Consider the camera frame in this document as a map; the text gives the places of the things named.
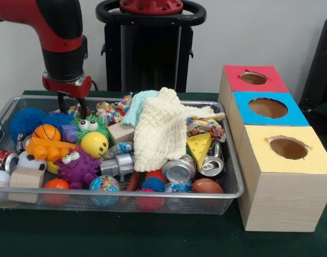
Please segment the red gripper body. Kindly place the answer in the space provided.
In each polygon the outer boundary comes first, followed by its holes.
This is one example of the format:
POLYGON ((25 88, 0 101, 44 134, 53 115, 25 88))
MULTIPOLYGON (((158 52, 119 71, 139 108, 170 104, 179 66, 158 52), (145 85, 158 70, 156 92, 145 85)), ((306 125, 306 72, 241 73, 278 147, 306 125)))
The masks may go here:
POLYGON ((56 81, 52 80, 48 76, 48 73, 44 71, 42 82, 46 90, 63 93, 75 99, 84 99, 87 97, 92 86, 92 78, 85 74, 74 81, 56 81))

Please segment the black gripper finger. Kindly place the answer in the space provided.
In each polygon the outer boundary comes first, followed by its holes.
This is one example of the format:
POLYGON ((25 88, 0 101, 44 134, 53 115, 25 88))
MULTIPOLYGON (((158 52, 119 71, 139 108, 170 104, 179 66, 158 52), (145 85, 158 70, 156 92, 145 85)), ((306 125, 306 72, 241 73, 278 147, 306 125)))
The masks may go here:
POLYGON ((77 99, 81 107, 81 119, 86 119, 86 101, 85 99, 77 99))
POLYGON ((64 102, 64 96, 65 96, 65 94, 58 93, 58 104, 59 104, 59 109, 60 109, 61 114, 67 114, 66 105, 64 102))

